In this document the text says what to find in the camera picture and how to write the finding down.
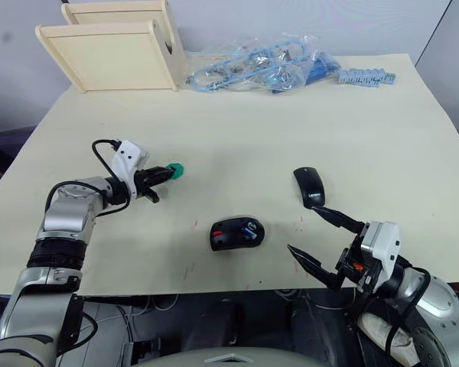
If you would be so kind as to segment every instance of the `clear plastic bag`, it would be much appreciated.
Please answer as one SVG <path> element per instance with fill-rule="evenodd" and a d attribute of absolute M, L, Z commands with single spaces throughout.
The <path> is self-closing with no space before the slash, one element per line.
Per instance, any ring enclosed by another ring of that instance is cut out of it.
<path fill-rule="evenodd" d="M 315 54 L 313 67 L 309 70 L 308 77 L 306 78 L 305 85 L 322 80 L 329 75 L 338 73 L 340 71 L 340 64 L 326 52 L 320 51 Z M 283 90 L 272 90 L 272 93 L 284 92 Z"/>
<path fill-rule="evenodd" d="M 273 41 L 255 38 L 236 44 L 193 54 L 186 84 L 199 92 L 290 90 L 305 85 L 320 53 L 317 38 L 310 36 L 283 35 Z"/>

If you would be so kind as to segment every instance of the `black computer mouse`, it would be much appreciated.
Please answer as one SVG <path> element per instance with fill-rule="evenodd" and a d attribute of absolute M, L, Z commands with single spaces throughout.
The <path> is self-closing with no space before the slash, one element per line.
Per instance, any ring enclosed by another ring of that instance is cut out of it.
<path fill-rule="evenodd" d="M 265 230 L 257 219 L 232 218 L 213 224 L 210 244 L 213 251 L 256 247 L 262 243 L 264 236 Z"/>
<path fill-rule="evenodd" d="M 311 167 L 301 167 L 294 171 L 294 176 L 301 189 L 305 208 L 324 205 L 324 188 L 318 172 Z"/>

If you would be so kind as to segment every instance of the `black cable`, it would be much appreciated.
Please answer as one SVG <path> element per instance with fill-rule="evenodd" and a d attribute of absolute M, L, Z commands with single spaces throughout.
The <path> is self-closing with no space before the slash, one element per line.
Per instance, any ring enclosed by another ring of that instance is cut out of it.
<path fill-rule="evenodd" d="M 416 271 L 419 271 L 423 273 L 424 275 L 424 281 L 418 291 L 416 292 L 416 295 L 412 298 L 408 306 L 405 308 L 405 310 L 401 313 L 400 318 L 403 320 L 406 320 L 409 315 L 412 313 L 412 311 L 415 309 L 417 303 L 421 300 L 423 295 L 425 294 L 425 291 L 427 290 L 429 284 L 430 284 L 430 273 L 426 271 L 425 269 L 422 268 L 413 268 Z M 388 337 L 386 339 L 386 347 L 385 347 L 385 352 L 386 352 L 386 357 L 388 359 L 388 364 L 390 366 L 393 366 L 392 360 L 391 360 L 391 344 L 392 344 L 392 339 L 396 335 L 396 332 L 399 329 L 399 323 L 396 323 L 394 326 L 391 327 L 391 330 L 388 333 Z"/>
<path fill-rule="evenodd" d="M 53 188 L 51 189 L 51 191 L 49 192 L 49 194 L 47 195 L 47 199 L 46 199 L 46 206 L 44 207 L 44 211 L 47 212 L 47 210 L 49 209 L 49 207 L 51 206 L 51 200 L 53 199 L 53 195 L 54 193 L 56 193 L 56 191 L 64 186 L 64 185 L 77 185 L 77 186 L 81 186 L 81 187 L 86 187 L 87 189 L 91 189 L 93 191 L 95 191 L 96 193 L 99 193 L 100 195 L 102 195 L 102 197 L 105 195 L 105 192 L 100 190 L 98 187 L 95 187 L 93 185 L 90 185 L 89 183 L 84 183 L 84 182 L 80 182 L 80 181 L 63 181 L 63 182 L 60 182 L 60 183 L 57 183 L 56 185 L 53 186 Z"/>
<path fill-rule="evenodd" d="M 116 306 L 116 308 L 119 310 L 119 312 L 121 313 L 122 315 L 122 318 L 124 319 L 124 322 L 125 322 L 125 325 L 126 327 L 128 328 L 128 341 L 130 343 L 134 342 L 134 338 L 132 336 L 132 329 L 131 329 L 131 324 L 129 323 L 129 320 L 128 320 L 128 317 L 127 315 L 125 314 L 125 311 L 124 309 L 121 307 L 121 306 Z"/>
<path fill-rule="evenodd" d="M 124 206 L 122 206 L 122 207 L 120 207 L 118 209 L 110 210 L 109 212 L 100 213 L 98 215 L 98 216 L 107 216 L 108 214 L 118 213 L 121 210 L 124 210 L 125 208 L 127 208 L 129 206 L 129 204 L 131 203 L 131 194 L 130 194 L 129 190 L 127 189 L 126 185 L 119 179 L 119 177 L 117 177 L 117 175 L 114 173 L 114 171 L 111 169 L 111 167 L 109 167 L 109 165 L 106 163 L 106 161 L 104 160 L 102 155 L 100 155 L 99 151 L 97 151 L 97 145 L 98 144 L 111 144 L 113 147 L 116 147 L 116 146 L 118 146 L 119 142 L 116 141 L 116 140 L 99 139 L 99 140 L 95 140 L 92 143 L 93 153 L 95 154 L 97 159 L 100 161 L 102 166 L 104 166 L 104 168 L 107 169 L 107 171 L 114 178 L 114 180 L 116 180 L 116 182 L 119 185 L 119 187 L 121 187 L 124 190 L 124 194 L 125 194 L 125 204 L 124 204 Z"/>
<path fill-rule="evenodd" d="M 67 347 L 65 349 L 62 349 L 60 351 L 60 353 L 58 354 L 58 356 L 66 353 L 66 352 L 69 352 L 70 350 L 74 350 L 76 348 L 80 348 L 85 343 L 88 343 L 93 338 L 93 336 L 96 334 L 97 330 L 99 329 L 99 325 L 97 325 L 97 322 L 93 319 L 93 317 L 91 317 L 86 312 L 82 312 L 82 316 L 85 317 L 89 321 L 89 323 L 92 324 L 92 327 L 93 327 L 92 332 L 85 339 L 82 339 L 80 342 L 78 342 L 76 344 L 73 344 L 72 346 L 69 346 L 69 347 Z"/>

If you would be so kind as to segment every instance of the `white table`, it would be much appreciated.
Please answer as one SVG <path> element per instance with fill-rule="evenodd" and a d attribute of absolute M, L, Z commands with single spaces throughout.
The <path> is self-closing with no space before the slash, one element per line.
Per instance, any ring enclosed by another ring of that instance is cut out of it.
<path fill-rule="evenodd" d="M 292 171 L 316 167 L 327 206 L 354 219 L 398 222 L 402 254 L 459 281 L 459 136 L 406 55 L 340 57 L 383 67 L 394 86 L 325 80 L 290 93 L 188 90 L 80 94 L 68 89 L 0 181 L 0 294 L 12 292 L 33 249 L 49 189 L 108 174 L 97 138 L 133 140 L 147 166 L 181 162 L 160 203 L 136 200 L 99 218 L 81 294 L 165 294 L 322 287 L 286 248 L 332 270 L 353 235 L 301 203 Z M 265 226 L 257 248 L 212 252 L 213 222 L 248 215 Z"/>

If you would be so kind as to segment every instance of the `gray wall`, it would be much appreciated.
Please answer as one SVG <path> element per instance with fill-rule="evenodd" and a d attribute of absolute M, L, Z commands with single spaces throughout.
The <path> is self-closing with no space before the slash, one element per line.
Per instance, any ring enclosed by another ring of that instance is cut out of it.
<path fill-rule="evenodd" d="M 184 46 L 281 32 L 321 37 L 335 55 L 408 53 L 415 62 L 448 0 L 171 0 Z M 0 131 L 39 123 L 70 84 L 34 36 L 64 24 L 60 0 L 0 0 Z"/>
<path fill-rule="evenodd" d="M 453 0 L 417 70 L 459 130 L 459 0 Z"/>

